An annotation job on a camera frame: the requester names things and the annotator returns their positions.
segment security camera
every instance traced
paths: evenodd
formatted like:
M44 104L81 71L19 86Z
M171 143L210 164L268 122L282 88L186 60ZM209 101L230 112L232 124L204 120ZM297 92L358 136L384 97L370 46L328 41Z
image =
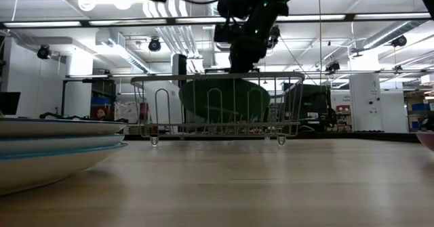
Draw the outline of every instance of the security camera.
M39 48L38 50L37 56L42 60L49 60L50 58L52 58L52 51L50 50L50 46L41 45L41 48Z
M338 70L340 70L340 65L339 65L339 62L337 60L331 61L325 65L325 71L332 73L332 72L335 72Z
M149 43L150 51L159 51L161 49L160 38L152 37L151 42Z
M407 44L407 38L405 36L400 36L390 43L393 47L403 47Z

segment pillar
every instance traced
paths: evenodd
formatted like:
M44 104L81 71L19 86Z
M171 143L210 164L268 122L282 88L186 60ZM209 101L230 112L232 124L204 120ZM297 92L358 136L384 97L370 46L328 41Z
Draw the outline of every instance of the pillar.
M362 57L350 58L351 70L379 70L375 50ZM351 119L353 131L384 131L381 106L380 77L376 73L350 76Z
M68 75L92 75L93 56L81 49L76 49L66 58ZM90 116L92 84L68 82L65 90L64 116Z

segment pink bowl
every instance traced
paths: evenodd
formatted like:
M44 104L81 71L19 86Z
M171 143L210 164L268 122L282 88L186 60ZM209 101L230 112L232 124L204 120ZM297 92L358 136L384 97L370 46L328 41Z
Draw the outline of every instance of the pink bowl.
M429 150L434 152L434 132L416 132L420 143L424 144Z

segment stacked plates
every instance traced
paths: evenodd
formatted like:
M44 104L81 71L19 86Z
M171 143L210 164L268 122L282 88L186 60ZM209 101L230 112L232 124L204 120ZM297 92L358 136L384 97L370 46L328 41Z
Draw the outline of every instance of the stacked plates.
M0 195L62 180L126 146L125 123L0 119Z

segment computer monitor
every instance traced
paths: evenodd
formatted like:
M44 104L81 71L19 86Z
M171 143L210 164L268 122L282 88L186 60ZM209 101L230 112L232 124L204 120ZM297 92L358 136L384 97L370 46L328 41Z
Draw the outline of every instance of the computer monitor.
M0 111L3 115L16 115L21 92L0 92Z

